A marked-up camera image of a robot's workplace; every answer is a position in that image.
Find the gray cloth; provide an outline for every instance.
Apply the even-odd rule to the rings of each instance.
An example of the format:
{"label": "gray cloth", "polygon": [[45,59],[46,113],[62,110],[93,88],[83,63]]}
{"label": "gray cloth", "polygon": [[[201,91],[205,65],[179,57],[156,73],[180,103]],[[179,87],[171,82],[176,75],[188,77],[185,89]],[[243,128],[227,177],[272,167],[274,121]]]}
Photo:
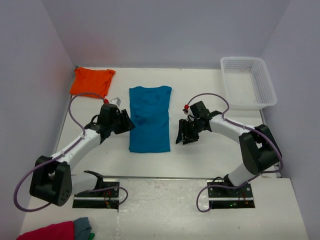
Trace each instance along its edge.
{"label": "gray cloth", "polygon": [[80,217],[73,221],[74,240],[88,240],[91,233],[91,225],[87,217]]}

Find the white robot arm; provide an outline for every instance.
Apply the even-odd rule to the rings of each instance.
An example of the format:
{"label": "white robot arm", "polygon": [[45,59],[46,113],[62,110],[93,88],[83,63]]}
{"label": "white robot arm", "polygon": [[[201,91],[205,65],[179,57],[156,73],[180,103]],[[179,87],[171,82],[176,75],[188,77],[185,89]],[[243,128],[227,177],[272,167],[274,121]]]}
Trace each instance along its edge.
{"label": "white robot arm", "polygon": [[188,116],[187,119],[179,121],[176,144],[183,142],[185,145],[196,142],[199,139],[199,133],[205,130],[222,134],[240,144],[243,163],[224,177],[226,185],[240,186],[280,161],[274,149],[264,138],[255,131],[248,130],[255,129],[264,134],[279,151],[275,139],[266,125],[247,125],[248,129],[241,128],[239,126],[243,126],[242,123],[230,119],[226,121],[221,112],[210,112],[202,101],[191,105],[190,110],[185,113]]}
{"label": "white robot arm", "polygon": [[103,176],[92,171],[71,175],[74,167],[94,148],[99,146],[111,133],[121,134],[132,130],[127,111],[118,108],[120,100],[115,98],[102,105],[74,141],[50,157],[41,156],[35,167],[46,164],[33,172],[30,195],[57,206],[64,205],[70,196],[84,191],[98,190],[103,184]]}

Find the white wall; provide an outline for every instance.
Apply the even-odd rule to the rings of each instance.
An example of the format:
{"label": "white wall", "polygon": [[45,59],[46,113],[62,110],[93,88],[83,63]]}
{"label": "white wall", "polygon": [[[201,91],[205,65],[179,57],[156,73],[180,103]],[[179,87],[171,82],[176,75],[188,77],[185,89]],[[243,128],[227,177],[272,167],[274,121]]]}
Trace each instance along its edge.
{"label": "white wall", "polygon": [[320,1],[293,0],[263,51],[278,103],[264,110],[310,239],[320,239]]}
{"label": "white wall", "polygon": [[[1,1],[0,33],[0,238],[11,240],[25,216],[13,204],[14,188],[54,150],[73,65],[39,0]],[[19,201],[26,207],[29,199],[24,184]]]}
{"label": "white wall", "polygon": [[42,0],[73,64],[220,68],[259,57],[290,0]]}

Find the blue t-shirt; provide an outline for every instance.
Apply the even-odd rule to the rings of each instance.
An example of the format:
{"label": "blue t-shirt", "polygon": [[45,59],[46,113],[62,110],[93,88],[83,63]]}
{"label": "blue t-shirt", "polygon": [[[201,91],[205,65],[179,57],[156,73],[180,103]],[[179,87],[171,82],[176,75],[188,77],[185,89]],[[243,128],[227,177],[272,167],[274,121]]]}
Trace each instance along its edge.
{"label": "blue t-shirt", "polygon": [[135,128],[130,131],[130,152],[170,152],[169,86],[129,89],[130,119]]}

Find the white plastic basket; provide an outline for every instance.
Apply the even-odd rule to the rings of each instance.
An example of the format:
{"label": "white plastic basket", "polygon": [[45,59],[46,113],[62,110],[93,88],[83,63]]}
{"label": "white plastic basket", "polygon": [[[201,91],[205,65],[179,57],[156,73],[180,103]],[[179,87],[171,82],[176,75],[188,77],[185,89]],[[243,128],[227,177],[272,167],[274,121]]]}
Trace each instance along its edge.
{"label": "white plastic basket", "polygon": [[233,109],[260,110],[277,103],[265,61],[257,57],[220,60],[226,97]]}

